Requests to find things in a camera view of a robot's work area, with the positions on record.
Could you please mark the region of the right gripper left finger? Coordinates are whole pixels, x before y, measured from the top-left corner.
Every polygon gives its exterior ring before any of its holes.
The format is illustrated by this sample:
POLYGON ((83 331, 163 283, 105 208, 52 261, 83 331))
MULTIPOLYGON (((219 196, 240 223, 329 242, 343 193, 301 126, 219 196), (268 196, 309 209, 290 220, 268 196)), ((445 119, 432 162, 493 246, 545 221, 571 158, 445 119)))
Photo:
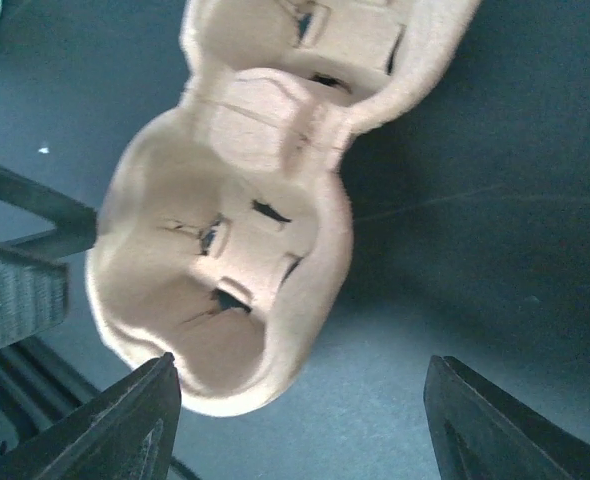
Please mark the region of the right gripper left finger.
POLYGON ((165 479, 180 410, 165 353, 2 456, 0 479, 165 479))

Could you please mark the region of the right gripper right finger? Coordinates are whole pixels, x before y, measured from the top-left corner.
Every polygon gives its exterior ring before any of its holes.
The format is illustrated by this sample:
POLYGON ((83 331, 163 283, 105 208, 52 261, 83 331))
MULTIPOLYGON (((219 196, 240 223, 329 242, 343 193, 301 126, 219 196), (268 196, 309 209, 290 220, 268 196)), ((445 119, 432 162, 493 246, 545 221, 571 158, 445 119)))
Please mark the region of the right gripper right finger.
POLYGON ((590 479, 590 444, 452 356, 432 356, 424 406, 443 479, 590 479))

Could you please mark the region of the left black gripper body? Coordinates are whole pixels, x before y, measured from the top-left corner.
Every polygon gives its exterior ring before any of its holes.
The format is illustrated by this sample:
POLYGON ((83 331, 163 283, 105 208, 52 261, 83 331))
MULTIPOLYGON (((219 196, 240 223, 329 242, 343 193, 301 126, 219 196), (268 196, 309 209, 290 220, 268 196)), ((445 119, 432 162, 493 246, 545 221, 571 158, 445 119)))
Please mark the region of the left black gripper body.
POLYGON ((63 322, 68 267, 0 245, 0 349, 63 322))

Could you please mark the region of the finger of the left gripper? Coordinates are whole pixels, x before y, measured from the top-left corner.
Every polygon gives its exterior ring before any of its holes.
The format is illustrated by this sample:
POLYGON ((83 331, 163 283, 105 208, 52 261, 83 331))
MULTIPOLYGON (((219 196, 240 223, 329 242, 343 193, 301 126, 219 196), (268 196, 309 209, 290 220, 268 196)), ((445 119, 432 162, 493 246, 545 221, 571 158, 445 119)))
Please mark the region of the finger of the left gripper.
POLYGON ((96 210, 1 165, 0 201, 53 225, 50 230, 7 241, 5 245, 10 248, 32 255, 73 255, 95 243, 96 210))

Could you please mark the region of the pulp cup carrier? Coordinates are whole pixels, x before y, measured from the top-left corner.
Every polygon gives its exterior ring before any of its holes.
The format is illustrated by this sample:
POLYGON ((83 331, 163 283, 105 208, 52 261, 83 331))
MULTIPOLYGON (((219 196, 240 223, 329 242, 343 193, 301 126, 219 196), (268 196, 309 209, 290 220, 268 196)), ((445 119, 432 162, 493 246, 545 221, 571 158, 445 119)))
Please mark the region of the pulp cup carrier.
POLYGON ((189 2, 189 79, 122 154, 86 256, 104 344, 133 368, 171 353, 202 415, 281 395, 349 270, 346 151, 435 87, 477 7, 189 2))

